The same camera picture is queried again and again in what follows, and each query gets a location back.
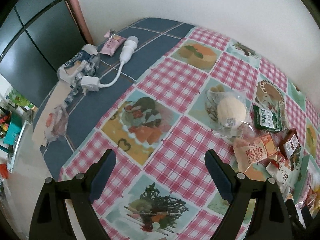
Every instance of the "red snack package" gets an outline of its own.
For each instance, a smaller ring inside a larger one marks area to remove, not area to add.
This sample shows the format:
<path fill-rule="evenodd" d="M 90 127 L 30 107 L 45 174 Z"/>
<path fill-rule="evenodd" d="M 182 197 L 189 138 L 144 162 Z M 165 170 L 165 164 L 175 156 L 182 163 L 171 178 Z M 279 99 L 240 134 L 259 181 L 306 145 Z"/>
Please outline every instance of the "red snack package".
<path fill-rule="evenodd" d="M 0 175 L 3 179 L 9 178 L 9 172 L 7 170 L 7 165 L 5 163 L 0 164 Z"/>
<path fill-rule="evenodd" d="M 292 128 L 289 130 L 287 136 L 279 144 L 279 149 L 282 155 L 289 159 L 293 153 L 300 148 L 297 130 Z"/>
<path fill-rule="evenodd" d="M 233 142 L 233 150 L 238 162 L 239 172 L 245 172 L 253 163 L 266 158 L 274 158 L 277 152 L 270 133 L 245 140 L 236 138 Z"/>

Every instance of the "power plug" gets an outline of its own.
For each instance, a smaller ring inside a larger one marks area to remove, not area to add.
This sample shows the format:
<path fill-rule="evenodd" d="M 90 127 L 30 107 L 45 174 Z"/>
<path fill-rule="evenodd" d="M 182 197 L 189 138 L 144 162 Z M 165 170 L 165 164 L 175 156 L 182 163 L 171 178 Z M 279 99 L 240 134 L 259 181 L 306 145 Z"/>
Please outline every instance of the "power plug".
<path fill-rule="evenodd" d="M 83 93 L 87 91 L 99 91 L 100 79 L 98 77 L 83 76 L 81 79 L 81 87 Z"/>

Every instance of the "snack package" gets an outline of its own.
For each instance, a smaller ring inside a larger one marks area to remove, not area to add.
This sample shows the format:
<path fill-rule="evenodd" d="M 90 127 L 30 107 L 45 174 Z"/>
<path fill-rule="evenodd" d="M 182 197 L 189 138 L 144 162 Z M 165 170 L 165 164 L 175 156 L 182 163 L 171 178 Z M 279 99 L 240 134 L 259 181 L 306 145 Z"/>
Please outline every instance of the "snack package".
<path fill-rule="evenodd" d="M 116 35 L 114 31 L 109 30 L 105 35 L 105 38 L 108 38 L 105 44 L 103 45 L 100 53 L 113 56 L 116 49 L 120 47 L 126 38 Z"/>
<path fill-rule="evenodd" d="M 235 137 L 252 133 L 252 119 L 246 107 L 245 91 L 206 91 L 205 109 L 209 117 L 218 124 L 215 135 Z"/>
<path fill-rule="evenodd" d="M 233 142 L 233 150 L 238 162 L 239 172 L 246 172 L 253 163 L 266 158 L 275 158 L 276 147 L 270 133 L 251 139 L 236 138 Z"/>
<path fill-rule="evenodd" d="M 279 150 L 279 148 L 277 149 L 277 152 L 275 153 L 275 155 L 276 155 L 276 158 L 272 158 L 271 157 L 271 163 L 274 165 L 274 166 L 276 166 L 276 168 L 279 170 L 280 169 L 280 167 L 279 167 L 279 165 L 281 164 L 281 163 L 283 163 L 286 159 L 284 158 L 284 156 L 282 155 L 282 153 L 280 152 L 280 150 Z"/>
<path fill-rule="evenodd" d="M 266 130 L 268 132 L 277 133 L 282 131 L 282 122 L 280 111 L 274 113 L 270 110 L 263 109 L 259 106 L 253 105 L 254 111 L 254 126 L 258 130 Z"/>
<path fill-rule="evenodd" d="M 312 217 L 320 210 L 320 174 L 307 171 L 307 183 L 302 189 L 297 209 L 307 206 Z"/>
<path fill-rule="evenodd" d="M 267 172 L 276 180 L 280 192 L 283 195 L 283 197 L 286 197 L 286 192 L 289 193 L 289 185 L 287 183 L 289 173 L 290 173 L 290 166 L 286 162 L 282 162 L 279 164 L 279 169 L 273 165 L 273 163 L 269 163 L 269 165 L 266 167 Z"/>
<path fill-rule="evenodd" d="M 279 149 L 282 155 L 287 159 L 290 159 L 293 153 L 301 149 L 298 140 L 297 130 L 295 128 L 289 130 L 287 136 L 279 144 Z"/>
<path fill-rule="evenodd" d="M 45 123 L 46 130 L 44 131 L 44 138 L 46 143 L 55 141 L 60 135 L 65 136 L 68 126 L 68 113 L 66 105 L 57 106 L 48 116 Z"/>

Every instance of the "cake illustration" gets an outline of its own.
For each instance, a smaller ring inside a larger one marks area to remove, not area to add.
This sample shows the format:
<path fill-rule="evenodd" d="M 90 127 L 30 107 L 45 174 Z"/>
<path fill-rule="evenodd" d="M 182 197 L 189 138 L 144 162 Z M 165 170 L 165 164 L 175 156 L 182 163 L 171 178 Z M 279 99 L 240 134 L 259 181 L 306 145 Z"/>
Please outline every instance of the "cake illustration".
<path fill-rule="evenodd" d="M 256 94 L 256 103 L 276 113 L 278 112 L 278 103 L 281 106 L 285 105 L 282 93 L 269 80 L 259 81 Z"/>
<path fill-rule="evenodd" d="M 217 60 L 217 54 L 212 49 L 199 43 L 182 46 L 179 55 L 188 59 L 188 64 L 202 70 L 210 70 Z"/>

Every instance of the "sticker label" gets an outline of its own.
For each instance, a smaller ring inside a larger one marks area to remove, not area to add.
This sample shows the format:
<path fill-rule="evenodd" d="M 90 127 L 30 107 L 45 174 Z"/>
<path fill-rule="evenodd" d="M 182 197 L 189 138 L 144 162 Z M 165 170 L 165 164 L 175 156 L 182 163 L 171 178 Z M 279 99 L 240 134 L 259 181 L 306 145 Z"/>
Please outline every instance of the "sticker label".
<path fill-rule="evenodd" d="M 274 129 L 274 124 L 272 120 L 272 112 L 266 109 L 259 109 L 259 114 L 260 114 L 260 125 L 261 126 L 266 126 L 268 128 Z"/>
<path fill-rule="evenodd" d="M 227 118 L 225 127 L 234 126 L 236 124 L 236 118 Z"/>

